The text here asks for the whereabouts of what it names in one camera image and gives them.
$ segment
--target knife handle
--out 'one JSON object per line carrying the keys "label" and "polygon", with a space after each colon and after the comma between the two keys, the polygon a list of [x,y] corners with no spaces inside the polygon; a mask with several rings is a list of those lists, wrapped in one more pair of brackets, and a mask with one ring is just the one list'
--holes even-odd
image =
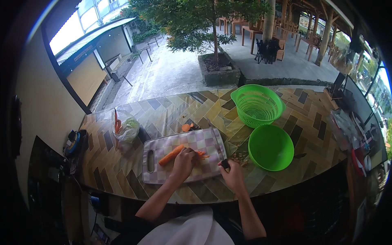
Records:
{"label": "knife handle", "polygon": [[230,164],[227,161],[228,159],[224,159],[222,161],[222,167],[226,170],[227,173],[230,173]]}

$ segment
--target countertop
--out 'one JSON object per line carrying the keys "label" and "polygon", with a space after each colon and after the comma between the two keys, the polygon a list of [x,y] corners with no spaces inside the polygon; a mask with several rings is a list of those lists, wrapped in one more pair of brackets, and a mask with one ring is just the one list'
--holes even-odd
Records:
{"label": "countertop", "polygon": [[[117,107],[130,112],[140,122],[139,136],[127,149],[116,147],[111,132],[111,113],[106,109],[86,115],[80,129],[89,133],[89,148],[85,152],[80,181],[107,193],[147,200],[160,185],[142,181],[143,143],[149,139],[180,133],[184,123],[208,128],[206,118],[218,128],[228,155],[240,156],[245,184],[251,197],[301,183],[346,158],[340,151],[326,117],[332,105],[324,93],[313,90],[273,89],[286,103],[282,116],[273,122],[292,138],[294,153],[306,153],[293,159],[284,170],[269,172],[255,167],[247,153],[252,128],[238,118],[230,94],[234,89],[215,89],[178,94],[139,101]],[[216,203],[236,200],[221,176],[183,184],[169,203]]]}

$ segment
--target cutting board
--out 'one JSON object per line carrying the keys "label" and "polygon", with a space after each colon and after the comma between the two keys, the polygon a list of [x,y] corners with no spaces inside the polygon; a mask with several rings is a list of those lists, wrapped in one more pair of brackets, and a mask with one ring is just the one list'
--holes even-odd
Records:
{"label": "cutting board", "polygon": [[[226,150],[222,137],[217,128],[214,128],[215,135],[224,158],[227,158]],[[147,184],[163,184],[173,170],[174,160],[162,167],[158,164],[164,156],[174,148],[183,144],[195,151],[205,151],[209,158],[200,160],[199,165],[195,166],[191,175],[184,181],[193,182],[219,175],[218,162],[220,162],[218,152],[214,146],[210,129],[200,129],[184,132],[180,134],[160,137],[144,143],[143,148],[143,182]]]}

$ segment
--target plastic container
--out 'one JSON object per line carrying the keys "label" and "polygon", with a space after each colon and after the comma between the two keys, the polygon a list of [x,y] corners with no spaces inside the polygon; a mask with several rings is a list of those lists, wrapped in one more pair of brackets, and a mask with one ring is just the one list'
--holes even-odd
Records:
{"label": "plastic container", "polygon": [[248,152],[256,166],[269,171],[280,171],[290,165],[294,157],[294,145],[286,131],[266,124],[251,133]]}
{"label": "plastic container", "polygon": [[237,106],[241,121],[254,129],[264,124],[271,124],[286,109],[285,103],[276,93],[257,84],[239,87],[230,96]]}

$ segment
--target small knife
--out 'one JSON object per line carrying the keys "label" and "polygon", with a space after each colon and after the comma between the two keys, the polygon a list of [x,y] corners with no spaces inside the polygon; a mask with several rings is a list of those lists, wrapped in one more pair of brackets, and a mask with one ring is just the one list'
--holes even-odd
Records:
{"label": "small knife", "polygon": [[215,135],[214,129],[212,127],[212,124],[211,124],[211,122],[210,122],[210,120],[208,118],[207,118],[207,122],[208,122],[208,125],[210,126],[212,138],[214,139],[215,149],[218,152],[219,159],[222,162],[222,167],[226,170],[227,173],[230,173],[230,165],[228,163],[228,159],[227,158],[225,159],[223,154],[222,154],[222,151],[221,151],[221,149],[219,147],[218,139],[217,139],[217,137]]}

